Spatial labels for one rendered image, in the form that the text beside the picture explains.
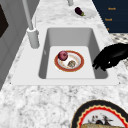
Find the red-rimmed white plate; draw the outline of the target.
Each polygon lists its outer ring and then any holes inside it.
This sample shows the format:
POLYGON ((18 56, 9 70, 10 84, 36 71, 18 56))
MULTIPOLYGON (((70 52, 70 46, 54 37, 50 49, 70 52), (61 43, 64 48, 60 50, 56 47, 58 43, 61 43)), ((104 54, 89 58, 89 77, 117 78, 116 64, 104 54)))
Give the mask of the red-rimmed white plate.
POLYGON ((84 57, 75 51, 67 50, 68 58, 65 61, 61 61, 58 56, 54 58, 55 66, 64 72, 76 72, 80 70, 84 65, 84 57))

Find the white cylinder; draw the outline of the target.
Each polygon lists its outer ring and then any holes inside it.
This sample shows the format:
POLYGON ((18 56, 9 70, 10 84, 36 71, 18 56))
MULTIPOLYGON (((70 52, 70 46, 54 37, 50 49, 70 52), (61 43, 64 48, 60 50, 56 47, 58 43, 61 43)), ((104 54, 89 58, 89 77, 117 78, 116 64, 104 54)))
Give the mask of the white cylinder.
POLYGON ((67 1, 69 6, 72 6, 74 4, 73 0, 67 0, 67 1))

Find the purple eggplant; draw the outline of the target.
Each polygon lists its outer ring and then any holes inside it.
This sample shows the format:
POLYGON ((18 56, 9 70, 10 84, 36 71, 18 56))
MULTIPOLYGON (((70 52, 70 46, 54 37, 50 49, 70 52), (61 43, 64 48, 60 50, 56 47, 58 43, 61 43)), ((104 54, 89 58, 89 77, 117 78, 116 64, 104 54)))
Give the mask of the purple eggplant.
POLYGON ((80 15, 80 16, 85 16, 84 15, 84 12, 79 7, 76 7, 75 8, 75 13, 78 14, 78 15, 80 15))

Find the white sink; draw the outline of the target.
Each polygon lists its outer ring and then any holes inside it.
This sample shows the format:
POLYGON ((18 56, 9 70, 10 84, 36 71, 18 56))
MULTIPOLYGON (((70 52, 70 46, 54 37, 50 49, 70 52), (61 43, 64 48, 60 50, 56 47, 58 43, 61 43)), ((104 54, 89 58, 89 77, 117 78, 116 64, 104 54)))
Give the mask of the white sink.
POLYGON ((92 62, 104 47, 96 26, 40 26, 38 49, 26 44, 11 83, 14 85, 117 85, 113 69, 95 70, 92 62), (76 72, 59 70, 54 58, 62 51, 83 56, 76 72))

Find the black-rimmed patterned plate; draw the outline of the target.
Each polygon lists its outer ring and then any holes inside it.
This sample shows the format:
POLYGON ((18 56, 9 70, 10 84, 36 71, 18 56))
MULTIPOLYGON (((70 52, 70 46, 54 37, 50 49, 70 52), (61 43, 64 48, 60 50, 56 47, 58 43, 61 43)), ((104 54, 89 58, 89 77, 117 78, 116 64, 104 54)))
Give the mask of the black-rimmed patterned plate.
POLYGON ((81 128, 86 123, 128 128, 128 114, 112 102, 91 100, 77 109, 70 128, 81 128))

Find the red apple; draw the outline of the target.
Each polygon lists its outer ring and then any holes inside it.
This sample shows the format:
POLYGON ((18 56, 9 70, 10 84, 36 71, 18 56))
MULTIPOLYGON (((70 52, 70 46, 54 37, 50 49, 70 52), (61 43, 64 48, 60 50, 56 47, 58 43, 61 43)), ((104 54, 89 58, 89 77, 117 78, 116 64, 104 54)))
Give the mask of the red apple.
POLYGON ((61 61, 65 61, 68 58, 68 54, 65 51, 60 51, 58 54, 58 58, 61 61))

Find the brown bread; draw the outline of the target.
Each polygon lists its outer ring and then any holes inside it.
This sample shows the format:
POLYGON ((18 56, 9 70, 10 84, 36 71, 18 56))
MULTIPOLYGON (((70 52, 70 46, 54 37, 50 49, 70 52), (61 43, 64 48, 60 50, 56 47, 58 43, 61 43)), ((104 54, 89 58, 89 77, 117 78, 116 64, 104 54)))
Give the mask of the brown bread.
POLYGON ((86 123, 86 124, 82 124, 81 128, 126 128, 126 127, 86 123))

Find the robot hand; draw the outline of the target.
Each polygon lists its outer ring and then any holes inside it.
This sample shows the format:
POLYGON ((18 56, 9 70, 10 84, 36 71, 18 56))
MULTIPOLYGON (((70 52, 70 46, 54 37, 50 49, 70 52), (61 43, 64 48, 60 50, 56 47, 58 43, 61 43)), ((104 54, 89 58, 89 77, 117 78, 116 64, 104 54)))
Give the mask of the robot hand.
POLYGON ((106 71, 128 57, 128 44, 117 43, 105 47, 94 59, 93 67, 106 71))

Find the white tap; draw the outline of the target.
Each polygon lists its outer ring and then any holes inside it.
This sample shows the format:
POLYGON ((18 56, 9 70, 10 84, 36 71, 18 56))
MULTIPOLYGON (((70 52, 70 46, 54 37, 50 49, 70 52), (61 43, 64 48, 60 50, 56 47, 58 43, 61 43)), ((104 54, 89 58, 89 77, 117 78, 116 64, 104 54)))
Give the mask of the white tap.
POLYGON ((38 49, 40 46, 39 39, 38 39, 39 31, 32 24, 27 0, 22 0, 22 3, 23 3, 23 7, 24 7, 27 24, 28 24, 27 34, 28 34, 30 46, 33 49, 38 49))

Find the small beige round food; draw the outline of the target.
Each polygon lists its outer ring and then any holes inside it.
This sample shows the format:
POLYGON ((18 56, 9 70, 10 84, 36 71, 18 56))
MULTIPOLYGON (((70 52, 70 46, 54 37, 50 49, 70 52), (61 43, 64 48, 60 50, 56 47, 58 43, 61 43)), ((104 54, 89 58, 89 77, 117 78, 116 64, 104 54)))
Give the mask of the small beige round food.
POLYGON ((68 63, 68 66, 69 67, 74 67, 76 65, 76 62, 75 61, 73 61, 73 60, 71 60, 71 61, 69 61, 69 63, 68 63))

